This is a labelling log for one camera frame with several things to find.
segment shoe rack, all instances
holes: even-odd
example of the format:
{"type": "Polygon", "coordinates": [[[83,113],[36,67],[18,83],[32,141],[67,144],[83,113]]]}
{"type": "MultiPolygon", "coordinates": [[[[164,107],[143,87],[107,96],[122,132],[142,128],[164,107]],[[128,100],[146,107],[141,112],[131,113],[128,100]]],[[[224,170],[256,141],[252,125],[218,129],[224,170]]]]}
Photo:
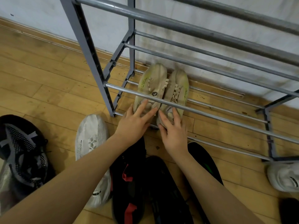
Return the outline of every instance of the shoe rack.
{"type": "MultiPolygon", "coordinates": [[[[240,38],[236,38],[236,37],[232,37],[226,34],[221,34],[215,31],[211,31],[199,26],[194,26],[188,23],[184,23],[184,22],[180,22],[174,19],[170,19],[164,16],[160,16],[157,14],[153,14],[153,13],[149,13],[140,9],[136,9],[135,8],[135,0],[128,0],[128,5],[122,5],[113,1],[109,1],[109,0],[60,0],[62,3],[62,6],[64,8],[64,11],[69,19],[69,22],[72,26],[72,29],[76,35],[76,38],[81,46],[81,49],[83,51],[83,54],[86,58],[86,61],[91,69],[91,72],[95,78],[95,81],[99,87],[99,90],[103,96],[103,99],[105,101],[105,104],[107,106],[107,109],[110,113],[111,116],[115,116],[115,115],[122,115],[121,113],[116,112],[116,107],[118,104],[118,100],[121,97],[122,92],[126,92],[126,93],[130,93],[130,94],[134,94],[136,96],[139,97],[143,97],[143,98],[147,98],[153,101],[157,101],[166,105],[170,105],[179,109],[183,109],[183,110],[187,110],[205,117],[209,117],[215,120],[219,120],[225,123],[229,123],[229,124],[233,124],[239,127],[243,127],[252,131],[256,131],[262,134],[267,135],[267,143],[268,143],[268,154],[269,156],[262,156],[259,154],[255,154],[255,153],[250,153],[250,152],[245,152],[245,151],[239,151],[239,150],[235,150],[229,147],[223,147],[223,146],[219,146],[213,143],[209,143],[209,142],[205,142],[196,138],[192,138],[189,137],[190,140],[194,140],[197,141],[199,143],[203,143],[203,144],[208,144],[211,146],[215,146],[221,149],[226,149],[226,150],[230,150],[230,151],[234,151],[234,152],[238,152],[238,153],[242,153],[242,154],[246,154],[249,156],[254,156],[254,157],[258,157],[261,158],[261,160],[265,163],[269,163],[269,162],[288,162],[288,163],[292,163],[292,162],[298,162],[299,161],[299,156],[291,156],[291,157],[279,157],[276,153],[276,149],[275,149],[275,143],[274,143],[274,138],[279,138],[285,141],[289,141],[292,143],[296,143],[299,144],[299,141],[296,139],[292,139],[289,137],[285,137],[283,135],[279,135],[276,134],[274,132],[272,132],[272,126],[271,126],[271,119],[270,119],[270,114],[269,112],[271,111],[271,109],[273,109],[274,107],[281,105],[287,101],[290,101],[296,97],[299,97],[299,90],[297,91],[289,91],[289,90],[285,90],[283,88],[279,88],[279,87],[275,87],[266,83],[261,83],[261,82],[256,82],[252,79],[246,78],[246,77],[242,77],[239,75],[235,75],[229,72],[225,72],[219,69],[215,69],[212,67],[208,67],[208,66],[204,66],[201,64],[197,64],[194,62],[190,62],[187,60],[183,60],[181,58],[177,58],[174,56],[169,56],[163,53],[159,53],[159,52],[155,52],[149,49],[145,49],[142,47],[138,47],[135,46],[135,36],[143,36],[143,37],[147,37],[150,39],[154,39],[157,41],[161,41],[167,44],[171,44],[174,46],[178,46],[181,48],[185,48],[185,49],[189,49],[195,52],[199,52],[199,53],[203,53],[212,57],[216,57],[222,60],[226,60],[226,61],[230,61],[232,63],[236,63],[236,64],[240,64],[243,66],[247,66],[247,67],[251,67],[257,70],[261,70],[270,74],[274,74],[274,75],[278,75],[281,77],[284,77],[286,79],[291,79],[291,80],[295,80],[295,81],[299,81],[299,78],[296,76],[292,76],[292,75],[288,75],[288,74],[284,74],[282,72],[279,71],[275,71],[272,69],[268,69],[265,67],[261,67],[261,66],[257,66],[254,64],[250,64],[241,60],[236,60],[227,56],[223,56],[223,55],[219,55],[213,52],[209,52],[203,49],[199,49],[199,48],[195,48],[195,47],[191,47],[182,43],[178,43],[175,41],[171,41],[168,39],[164,39],[161,37],[157,37],[151,34],[147,34],[144,32],[140,32],[137,31],[135,29],[135,20],[139,20],[142,22],[146,22],[152,25],[156,25],[159,27],[163,27],[166,29],[170,29],[170,30],[174,30],[180,33],[184,33],[187,35],[191,35],[194,37],[198,37],[207,41],[211,41],[211,42],[215,42],[221,45],[226,45],[228,47],[233,47],[239,50],[243,50],[246,52],[250,52],[253,54],[257,54],[260,56],[264,56],[273,60],[277,60],[280,62],[284,62],[287,64],[292,64],[295,66],[299,66],[299,56],[296,54],[292,54],[292,53],[288,53],[282,50],[278,50],[275,48],[271,48],[268,46],[264,46],[264,45],[260,45],[254,42],[250,42],[250,41],[246,41],[240,38]],[[128,24],[129,24],[129,30],[128,32],[125,34],[124,38],[122,39],[122,41],[120,42],[118,48],[116,49],[116,51],[114,52],[110,62],[106,65],[106,67],[104,68],[104,70],[102,70],[96,50],[95,50],[95,46],[93,44],[91,35],[89,33],[89,29],[86,23],[86,19],[84,17],[84,13],[81,7],[81,4],[85,4],[88,6],[92,6],[98,9],[102,9],[104,11],[108,11],[108,12],[112,12],[115,14],[119,14],[122,16],[126,16],[128,17],[128,24]],[[119,59],[119,57],[121,56],[123,50],[125,48],[129,48],[129,55],[130,55],[130,69],[128,71],[127,77],[125,79],[125,81],[123,82],[122,86],[116,86],[113,84],[108,83],[108,80],[110,78],[110,72],[112,71],[112,69],[116,66],[116,63],[119,59]],[[209,93],[209,94],[213,94],[215,96],[219,96],[223,99],[230,99],[230,100],[234,100],[237,101],[239,103],[245,104],[245,105],[249,105],[249,106],[254,106],[256,107],[256,113],[263,115],[264,119],[257,119],[257,118],[253,118],[253,117],[249,117],[247,115],[243,115],[241,113],[236,113],[227,109],[223,109],[220,107],[216,107],[207,103],[203,103],[200,101],[196,101],[196,100],[192,100],[189,99],[189,101],[200,104],[200,105],[206,105],[215,109],[219,109],[225,112],[229,112],[235,115],[239,115],[239,116],[243,116],[245,118],[251,118],[253,120],[256,121],[260,121],[263,122],[265,125],[265,129],[259,129],[259,128],[255,128],[252,127],[250,125],[246,125],[240,122],[236,122],[233,120],[229,120],[226,118],[222,118],[219,116],[215,116],[215,115],[211,115],[208,113],[205,113],[203,111],[197,110],[197,109],[193,109],[190,107],[186,107],[186,106],[182,106],[182,105],[178,105],[175,103],[171,103],[168,101],[164,101],[162,99],[158,99],[146,94],[142,94],[139,93],[137,91],[134,90],[129,90],[127,88],[125,88],[127,83],[130,84],[136,84],[138,85],[138,83],[136,82],[132,82],[130,81],[130,76],[134,75],[135,72],[139,72],[139,73],[143,73],[141,71],[138,71],[135,69],[135,51],[140,51],[140,52],[144,52],[147,54],[151,54],[154,56],[158,56],[164,59],[168,59],[168,60],[172,60],[178,63],[182,63],[182,64],[186,64],[192,67],[196,67],[199,69],[203,69],[203,70],[207,70],[216,74],[220,74],[220,75],[224,75],[233,79],[237,79],[243,82],[247,82],[247,83],[251,83],[257,86],[261,86],[264,88],[268,88],[274,91],[278,91],[281,92],[283,94],[286,94],[284,97],[273,101],[265,106],[259,106],[259,105],[254,105],[254,104],[250,104],[238,99],[234,99],[231,97],[226,97],[223,95],[219,95],[219,94],[215,94],[215,93],[211,93],[209,91],[205,91],[202,90],[201,88],[197,88],[197,87],[193,87],[190,86],[191,89],[194,90],[199,90],[201,92],[204,93],[209,93]],[[109,90],[108,88],[113,88],[119,91],[117,97],[115,98],[114,101],[112,101],[111,96],[109,94],[109,90]]],[[[211,11],[215,11],[221,14],[225,14],[225,15],[229,15],[235,18],[239,18],[239,19],[243,19],[246,21],[250,21],[250,22],[254,22],[256,24],[260,24],[263,26],[267,26],[267,27],[271,27],[277,30],[281,30],[287,33],[291,33],[291,34],[295,34],[295,35],[299,35],[299,25],[294,24],[294,23],[290,23],[290,22],[286,22],[286,21],[282,21],[276,18],[272,18],[266,15],[261,15],[261,14],[257,14],[254,12],[250,12],[250,11],[245,11],[243,9],[239,9],[233,6],[229,6],[229,5],[225,5],[222,3],[218,3],[215,1],[211,1],[211,0],[175,0],[175,1],[179,1],[185,4],[189,4],[189,5],[193,5],[199,8],[204,8],[207,10],[211,10],[211,11]]]]}

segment wall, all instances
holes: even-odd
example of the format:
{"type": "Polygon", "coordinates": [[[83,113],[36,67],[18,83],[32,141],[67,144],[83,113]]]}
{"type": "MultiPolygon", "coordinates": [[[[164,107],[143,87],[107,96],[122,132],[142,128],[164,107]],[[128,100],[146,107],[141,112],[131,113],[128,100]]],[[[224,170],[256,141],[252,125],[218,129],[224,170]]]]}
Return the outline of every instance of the wall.
{"type": "MultiPolygon", "coordinates": [[[[112,1],[127,4],[127,0],[112,1]]],[[[286,21],[294,23],[299,22],[299,0],[215,1],[241,7],[246,10],[269,15],[286,21]]],[[[136,7],[231,36],[299,54],[299,37],[274,29],[269,29],[264,26],[256,25],[254,23],[245,22],[171,0],[136,0],[136,7]]],[[[128,30],[127,18],[88,6],[83,6],[83,10],[95,46],[109,52],[114,52],[128,30]]],[[[69,25],[68,19],[59,0],[0,0],[0,16],[38,28],[40,30],[76,40],[76,37],[71,26],[69,25]]],[[[206,49],[208,51],[278,70],[287,74],[299,75],[298,67],[214,44],[199,38],[172,32],[170,30],[152,26],[147,23],[137,21],[136,28],[137,30],[149,34],[206,49]]],[[[219,68],[234,74],[254,79],[258,82],[281,86],[282,88],[288,90],[297,90],[299,88],[299,82],[290,81],[279,76],[219,60],[182,48],[163,44],[161,42],[153,41],[140,36],[136,37],[136,45],[181,57],[183,59],[191,60],[200,64],[219,68]]],[[[129,56],[128,49],[125,49],[123,56],[129,56]]],[[[284,96],[284,94],[274,92],[263,87],[251,85],[197,68],[173,63],[172,61],[164,60],[148,54],[136,52],[136,58],[147,63],[160,62],[171,68],[181,67],[189,75],[197,77],[198,80],[209,80],[226,88],[232,88],[245,93],[258,95],[268,100],[275,100],[284,96]]],[[[299,109],[298,98],[289,101],[286,104],[299,109]]]]}

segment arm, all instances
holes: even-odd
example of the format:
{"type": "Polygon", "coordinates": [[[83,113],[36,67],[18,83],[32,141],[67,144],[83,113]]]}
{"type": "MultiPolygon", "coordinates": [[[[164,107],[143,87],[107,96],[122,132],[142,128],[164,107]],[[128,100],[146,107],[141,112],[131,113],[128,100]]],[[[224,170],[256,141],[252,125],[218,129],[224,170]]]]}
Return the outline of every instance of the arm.
{"type": "Polygon", "coordinates": [[[166,129],[159,125],[166,150],[188,179],[211,224],[262,224],[244,204],[232,195],[188,152],[187,128],[173,109],[174,125],[159,111],[166,129]]]}
{"type": "Polygon", "coordinates": [[[0,218],[1,223],[73,223],[110,165],[150,125],[146,122],[157,109],[141,118],[146,104],[135,114],[131,105],[113,136],[11,208],[0,218]]]}

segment pair of beige sneakers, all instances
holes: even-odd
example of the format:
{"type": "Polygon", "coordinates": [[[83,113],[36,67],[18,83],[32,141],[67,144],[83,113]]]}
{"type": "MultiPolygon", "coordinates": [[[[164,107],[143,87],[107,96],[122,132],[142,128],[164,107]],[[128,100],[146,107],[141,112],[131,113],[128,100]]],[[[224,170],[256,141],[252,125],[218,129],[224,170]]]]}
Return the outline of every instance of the pair of beige sneakers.
{"type": "MultiPolygon", "coordinates": [[[[167,79],[166,67],[162,64],[154,64],[141,77],[138,92],[185,106],[189,93],[188,77],[185,71],[178,69],[172,72],[167,79]]],[[[144,98],[136,96],[133,106],[134,113],[143,100],[144,98]]],[[[156,107],[174,124],[172,107],[169,105],[149,100],[142,114],[144,115],[156,107]]],[[[177,112],[182,118],[184,110],[177,109],[177,112]]],[[[157,117],[157,125],[159,124],[164,126],[160,114],[157,117]]]]}

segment white sneaker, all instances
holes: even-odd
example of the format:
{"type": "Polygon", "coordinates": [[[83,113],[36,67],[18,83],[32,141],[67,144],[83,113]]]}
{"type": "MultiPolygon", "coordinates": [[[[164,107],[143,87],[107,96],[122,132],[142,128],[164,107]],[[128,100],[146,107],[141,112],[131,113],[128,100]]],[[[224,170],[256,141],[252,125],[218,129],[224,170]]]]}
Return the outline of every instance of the white sneaker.
{"type": "MultiPolygon", "coordinates": [[[[88,154],[103,144],[109,137],[106,123],[98,115],[86,116],[77,131],[75,141],[76,160],[88,154]]],[[[86,206],[95,208],[105,204],[111,191],[111,176],[109,169],[95,188],[86,206]]]]}
{"type": "MultiPolygon", "coordinates": [[[[139,84],[138,84],[138,92],[143,94],[148,94],[152,97],[163,98],[164,89],[168,84],[167,79],[167,70],[162,64],[153,64],[150,66],[142,75],[139,84]]],[[[135,113],[139,105],[142,103],[144,98],[135,97],[135,102],[133,106],[133,112],[135,113]]],[[[143,115],[148,113],[151,109],[157,107],[159,109],[161,103],[155,101],[148,101],[146,105],[143,115]]]]}
{"type": "MultiPolygon", "coordinates": [[[[189,94],[189,81],[187,74],[183,70],[175,70],[169,77],[168,85],[165,89],[165,95],[163,100],[170,101],[179,105],[186,105],[189,94]]],[[[174,124],[172,107],[169,105],[162,104],[160,110],[167,116],[171,124],[174,124]]],[[[176,109],[180,117],[182,118],[184,110],[176,109]]],[[[158,114],[157,125],[164,124],[158,114]]]]}
{"type": "Polygon", "coordinates": [[[273,188],[282,192],[299,192],[299,163],[274,163],[267,169],[273,188]]]}

